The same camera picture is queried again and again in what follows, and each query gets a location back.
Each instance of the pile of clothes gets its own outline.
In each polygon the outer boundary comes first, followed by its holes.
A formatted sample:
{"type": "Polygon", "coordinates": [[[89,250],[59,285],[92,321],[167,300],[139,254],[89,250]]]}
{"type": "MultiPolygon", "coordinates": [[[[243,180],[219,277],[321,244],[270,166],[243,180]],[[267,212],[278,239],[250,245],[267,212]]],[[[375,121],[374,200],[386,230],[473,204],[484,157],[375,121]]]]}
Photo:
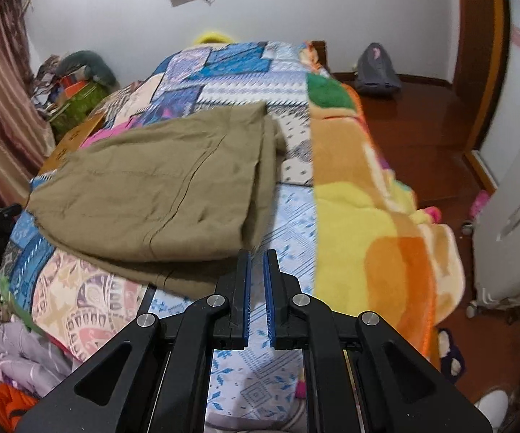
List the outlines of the pile of clothes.
{"type": "Polygon", "coordinates": [[[80,362],[47,338],[9,320],[0,307],[0,426],[13,431],[22,415],[50,393],[80,362]]]}
{"type": "Polygon", "coordinates": [[[108,91],[117,85],[111,69],[95,52],[77,51],[63,59],[51,55],[38,70],[31,100],[39,115],[48,120],[89,81],[99,83],[108,91]]]}

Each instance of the green patch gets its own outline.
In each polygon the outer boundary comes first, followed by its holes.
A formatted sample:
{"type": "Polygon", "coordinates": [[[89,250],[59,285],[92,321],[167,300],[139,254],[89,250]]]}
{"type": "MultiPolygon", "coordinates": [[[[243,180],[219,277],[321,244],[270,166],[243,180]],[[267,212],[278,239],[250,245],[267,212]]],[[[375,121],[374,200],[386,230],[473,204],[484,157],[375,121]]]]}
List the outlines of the green patch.
{"type": "Polygon", "coordinates": [[[356,110],[352,99],[342,85],[332,78],[308,73],[306,75],[308,97],[319,107],[343,107],[356,110]]]}
{"type": "Polygon", "coordinates": [[[45,332],[36,325],[31,314],[16,303],[15,298],[9,291],[9,278],[2,271],[0,271],[0,295],[1,299],[8,304],[9,309],[23,321],[28,329],[37,332],[39,335],[45,335],[45,332]]]}

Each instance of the striped curtain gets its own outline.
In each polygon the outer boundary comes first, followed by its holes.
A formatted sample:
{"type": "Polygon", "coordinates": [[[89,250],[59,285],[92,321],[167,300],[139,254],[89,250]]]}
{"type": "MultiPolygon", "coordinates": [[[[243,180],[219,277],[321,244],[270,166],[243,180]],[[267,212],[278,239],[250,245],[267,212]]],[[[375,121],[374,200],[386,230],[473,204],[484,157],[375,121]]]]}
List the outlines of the striped curtain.
{"type": "Polygon", "coordinates": [[[32,74],[21,0],[0,0],[0,206],[23,201],[54,148],[31,103],[32,74]]]}

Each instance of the pink pattern fabric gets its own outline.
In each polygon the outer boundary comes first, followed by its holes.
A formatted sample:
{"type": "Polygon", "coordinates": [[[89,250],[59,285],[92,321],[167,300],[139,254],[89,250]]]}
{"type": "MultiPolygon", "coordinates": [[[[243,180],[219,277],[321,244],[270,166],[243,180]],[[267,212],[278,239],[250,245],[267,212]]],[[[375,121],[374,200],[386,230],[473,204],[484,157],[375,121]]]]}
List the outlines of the pink pattern fabric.
{"type": "Polygon", "coordinates": [[[475,198],[473,204],[471,205],[471,209],[469,211],[469,216],[471,217],[471,220],[474,220],[477,215],[481,212],[483,207],[487,205],[487,203],[490,200],[490,195],[487,191],[480,191],[477,194],[477,197],[475,198]]]}
{"type": "Polygon", "coordinates": [[[443,214],[436,206],[428,206],[425,212],[432,218],[433,223],[440,223],[443,218],[443,214]]]}
{"type": "Polygon", "coordinates": [[[119,125],[116,125],[114,128],[103,128],[90,137],[85,140],[82,145],[80,146],[80,149],[87,148],[88,146],[94,144],[96,141],[103,140],[104,138],[110,138],[114,137],[115,135],[119,135],[125,130],[128,130],[132,124],[134,123],[134,120],[131,119],[128,122],[120,123],[119,125]]]}

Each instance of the yellow blanket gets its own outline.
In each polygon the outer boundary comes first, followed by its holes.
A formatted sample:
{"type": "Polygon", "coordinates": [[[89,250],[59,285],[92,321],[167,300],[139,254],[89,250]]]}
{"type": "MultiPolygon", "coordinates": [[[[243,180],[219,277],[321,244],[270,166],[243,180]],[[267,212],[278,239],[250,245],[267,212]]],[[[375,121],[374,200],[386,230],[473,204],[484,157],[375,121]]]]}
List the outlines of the yellow blanket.
{"type": "Polygon", "coordinates": [[[448,226],[378,153],[356,92],[309,74],[318,250],[314,295],[372,310],[428,355],[432,327],[460,302],[464,273],[448,226]]]}

